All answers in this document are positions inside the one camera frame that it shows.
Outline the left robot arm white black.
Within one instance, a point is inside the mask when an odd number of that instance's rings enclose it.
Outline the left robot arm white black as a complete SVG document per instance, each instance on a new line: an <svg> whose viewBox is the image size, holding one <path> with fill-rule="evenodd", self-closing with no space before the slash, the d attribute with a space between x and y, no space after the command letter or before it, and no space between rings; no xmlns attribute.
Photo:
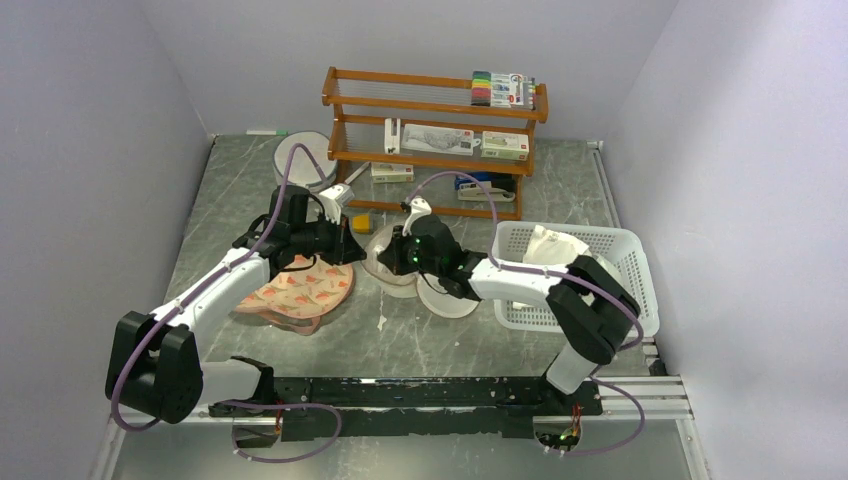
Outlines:
<svg viewBox="0 0 848 480"><path fill-rule="evenodd" d="M237 401L261 416L277 400L272 367L243 357L204 363L208 335L247 296L283 273L297 257L345 265L365 257L344 207L354 194L346 184L318 194L282 185L267 213L256 217L226 255L198 282L150 313L130 311L117 323L105 395L112 418L127 407L177 424L198 406Z"/></svg>

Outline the beige mesh laundry bag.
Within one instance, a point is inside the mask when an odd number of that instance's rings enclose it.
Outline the beige mesh laundry bag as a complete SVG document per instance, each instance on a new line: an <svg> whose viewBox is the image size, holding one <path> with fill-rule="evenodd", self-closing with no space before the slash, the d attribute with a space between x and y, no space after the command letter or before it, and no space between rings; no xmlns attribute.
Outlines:
<svg viewBox="0 0 848 480"><path fill-rule="evenodd" d="M362 261L363 268L377 281L381 291L398 299L418 298L431 313L442 318L460 319L473 313L479 306L478 302L449 295L437 285L435 276L419 273L398 276L378 262L377 256L387 248L393 228L400 225L400 222L394 222L380 227L365 247L367 257Z"/></svg>

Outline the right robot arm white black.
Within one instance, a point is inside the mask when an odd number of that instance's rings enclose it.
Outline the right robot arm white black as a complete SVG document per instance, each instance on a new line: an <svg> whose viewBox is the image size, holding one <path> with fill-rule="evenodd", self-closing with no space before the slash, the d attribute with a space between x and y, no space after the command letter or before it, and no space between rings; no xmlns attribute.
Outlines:
<svg viewBox="0 0 848 480"><path fill-rule="evenodd" d="M499 260L463 248L434 214L394 227L377 260L394 275L431 275L454 298L512 301L552 314L566 345L546 368L539 398L553 414L573 406L583 381L640 328L638 302L593 257L550 266Z"/></svg>

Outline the white satin bra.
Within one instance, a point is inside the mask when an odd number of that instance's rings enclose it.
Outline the white satin bra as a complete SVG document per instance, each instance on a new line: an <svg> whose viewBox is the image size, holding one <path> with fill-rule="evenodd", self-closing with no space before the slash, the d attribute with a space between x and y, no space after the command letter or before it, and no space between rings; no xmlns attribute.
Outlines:
<svg viewBox="0 0 848 480"><path fill-rule="evenodd" d="M578 256L592 253L589 246L567 233L551 230L541 225L534 227L522 262L532 265L568 265Z"/></svg>

